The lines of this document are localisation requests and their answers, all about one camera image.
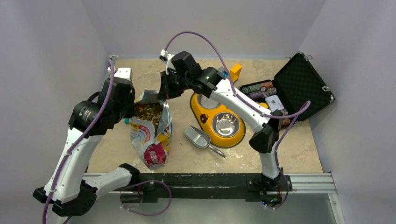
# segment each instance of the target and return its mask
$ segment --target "pet food bag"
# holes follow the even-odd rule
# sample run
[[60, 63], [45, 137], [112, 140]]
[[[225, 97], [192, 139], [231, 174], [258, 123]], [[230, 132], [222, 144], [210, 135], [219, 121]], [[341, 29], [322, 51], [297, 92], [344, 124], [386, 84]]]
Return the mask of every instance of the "pet food bag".
[[157, 95], [158, 91], [145, 90], [136, 99], [136, 116], [129, 122], [132, 144], [149, 169], [165, 165], [173, 132], [169, 105]]

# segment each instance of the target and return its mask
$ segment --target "scoop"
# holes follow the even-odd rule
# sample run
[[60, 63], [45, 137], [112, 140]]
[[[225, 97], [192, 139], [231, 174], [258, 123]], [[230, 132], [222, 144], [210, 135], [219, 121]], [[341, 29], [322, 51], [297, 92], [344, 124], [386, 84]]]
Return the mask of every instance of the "scoop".
[[209, 147], [212, 151], [215, 153], [221, 155], [222, 157], [226, 157], [223, 152], [218, 150], [217, 148], [213, 147], [210, 145], [211, 139], [208, 133], [193, 127], [189, 126], [185, 131], [184, 131], [185, 136], [198, 148], [207, 148]]

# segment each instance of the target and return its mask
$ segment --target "white wall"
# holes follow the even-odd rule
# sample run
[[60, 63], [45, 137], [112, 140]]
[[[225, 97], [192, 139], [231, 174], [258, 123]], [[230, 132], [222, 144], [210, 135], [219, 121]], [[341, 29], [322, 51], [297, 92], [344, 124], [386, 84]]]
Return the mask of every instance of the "white wall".
[[[292, 56], [325, 0], [82, 0], [105, 49], [126, 57], [157, 58], [180, 31], [205, 35], [222, 55]], [[215, 57], [198, 37], [181, 36], [170, 50]]]
[[33, 190], [56, 167], [74, 105], [101, 89], [107, 56], [80, 0], [0, 5], [0, 223], [41, 223]]
[[396, 220], [396, 1], [327, 0], [301, 50], [336, 101], [310, 119], [347, 223]]

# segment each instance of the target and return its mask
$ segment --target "metal bowl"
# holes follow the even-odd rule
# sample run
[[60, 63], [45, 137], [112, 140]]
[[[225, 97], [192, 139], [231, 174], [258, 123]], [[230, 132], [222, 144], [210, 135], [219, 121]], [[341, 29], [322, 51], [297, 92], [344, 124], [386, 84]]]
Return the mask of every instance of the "metal bowl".
[[232, 113], [221, 112], [214, 116], [212, 128], [219, 136], [231, 138], [238, 133], [240, 123], [238, 118]]
[[202, 94], [198, 94], [197, 98], [199, 105], [208, 110], [216, 109], [221, 105], [219, 102], [209, 99]]

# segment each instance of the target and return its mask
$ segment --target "marble table surface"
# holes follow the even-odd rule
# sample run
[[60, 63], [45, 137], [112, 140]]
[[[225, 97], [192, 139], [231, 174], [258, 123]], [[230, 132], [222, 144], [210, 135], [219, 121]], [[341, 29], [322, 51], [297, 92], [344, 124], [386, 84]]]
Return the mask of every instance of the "marble table surface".
[[[197, 60], [201, 67], [221, 66], [219, 60]], [[235, 86], [272, 78], [287, 60], [226, 60], [231, 68], [240, 63], [243, 68]], [[118, 60], [117, 67], [132, 68], [134, 87], [137, 96], [144, 89], [158, 90], [160, 72], [165, 66], [160, 60]], [[258, 153], [248, 141], [253, 135], [247, 126], [246, 136], [237, 146], [222, 149], [222, 158], [209, 149], [198, 149], [183, 135], [190, 125], [199, 127], [189, 105], [192, 91], [185, 91], [181, 97], [169, 100], [173, 117], [174, 132], [165, 166], [149, 170], [137, 156], [129, 137], [129, 126], [120, 122], [113, 130], [108, 130], [94, 151], [88, 172], [105, 173], [114, 170], [122, 163], [129, 163], [142, 173], [259, 173], [261, 163]], [[309, 121], [293, 127], [279, 147], [279, 160], [286, 173], [322, 173], [315, 142]]]

